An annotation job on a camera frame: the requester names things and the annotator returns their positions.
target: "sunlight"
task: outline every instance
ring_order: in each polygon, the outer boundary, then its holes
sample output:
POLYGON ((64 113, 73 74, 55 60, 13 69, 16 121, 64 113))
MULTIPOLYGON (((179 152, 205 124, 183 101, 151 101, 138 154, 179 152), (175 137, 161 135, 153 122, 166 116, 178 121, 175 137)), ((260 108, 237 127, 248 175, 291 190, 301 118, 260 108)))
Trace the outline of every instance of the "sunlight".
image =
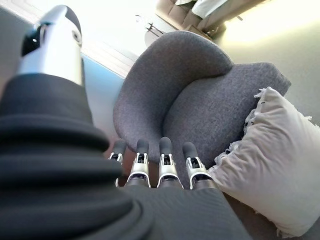
POLYGON ((224 38, 230 42, 255 42, 285 33, 293 28, 320 21, 319 0, 271 0, 241 14, 225 24, 224 38))

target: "chair seat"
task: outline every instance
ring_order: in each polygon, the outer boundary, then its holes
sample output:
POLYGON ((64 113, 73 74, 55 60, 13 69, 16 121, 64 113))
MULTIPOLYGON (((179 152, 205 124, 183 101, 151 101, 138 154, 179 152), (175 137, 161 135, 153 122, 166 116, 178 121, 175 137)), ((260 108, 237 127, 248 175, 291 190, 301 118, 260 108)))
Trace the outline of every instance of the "chair seat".
POLYGON ((236 64, 226 75, 193 81, 179 94, 166 115, 162 133, 172 141, 184 186, 188 178, 183 143, 194 143, 202 163, 212 167, 216 156, 243 137, 245 119, 257 106, 254 95, 269 86, 282 95, 289 87, 274 65, 236 64))

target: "floor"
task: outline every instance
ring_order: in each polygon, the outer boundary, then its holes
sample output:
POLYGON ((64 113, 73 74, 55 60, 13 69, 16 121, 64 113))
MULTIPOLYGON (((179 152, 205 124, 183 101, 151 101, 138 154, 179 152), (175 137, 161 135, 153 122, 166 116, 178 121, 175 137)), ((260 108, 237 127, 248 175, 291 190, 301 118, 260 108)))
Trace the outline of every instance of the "floor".
POLYGON ((267 0, 215 39, 236 63, 270 62, 292 82, 285 97, 320 125, 320 2, 267 0))

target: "chair backrest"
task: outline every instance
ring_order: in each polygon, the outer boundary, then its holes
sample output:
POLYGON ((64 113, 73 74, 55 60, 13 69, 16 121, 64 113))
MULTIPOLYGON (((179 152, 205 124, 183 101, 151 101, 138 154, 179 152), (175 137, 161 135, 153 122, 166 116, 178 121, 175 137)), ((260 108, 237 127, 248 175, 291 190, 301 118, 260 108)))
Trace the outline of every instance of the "chair backrest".
POLYGON ((195 80, 221 76, 233 63, 211 41, 187 31, 166 33, 136 61, 113 111, 118 135, 134 150, 139 138, 150 142, 149 158, 159 161, 163 122, 182 90, 195 80))

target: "black fingertip pad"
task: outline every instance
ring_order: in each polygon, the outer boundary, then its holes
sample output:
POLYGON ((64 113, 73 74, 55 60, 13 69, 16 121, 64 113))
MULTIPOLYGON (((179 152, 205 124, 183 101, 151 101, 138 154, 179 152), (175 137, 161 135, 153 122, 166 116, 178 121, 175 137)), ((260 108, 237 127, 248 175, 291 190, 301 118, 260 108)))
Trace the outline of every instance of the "black fingertip pad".
POLYGON ((164 155, 168 155, 168 154, 172 154, 172 143, 170 138, 168 137, 163 137, 160 139, 159 142, 159 151, 160 151, 160 155, 164 154, 164 155))
POLYGON ((66 6, 66 8, 67 8, 67 11, 66 11, 65 17, 69 19, 78 28, 80 34, 82 34, 80 22, 77 15, 70 7, 66 6))
POLYGON ((139 139, 136 144, 136 152, 141 154, 148 154, 149 153, 149 143, 144 139, 139 139))
POLYGON ((182 151, 185 159, 198 157, 197 149, 192 142, 185 142, 182 151))
POLYGON ((123 139, 119 139, 115 141, 112 152, 115 154, 122 154, 122 156, 124 156, 126 147, 127 147, 126 142, 123 139))

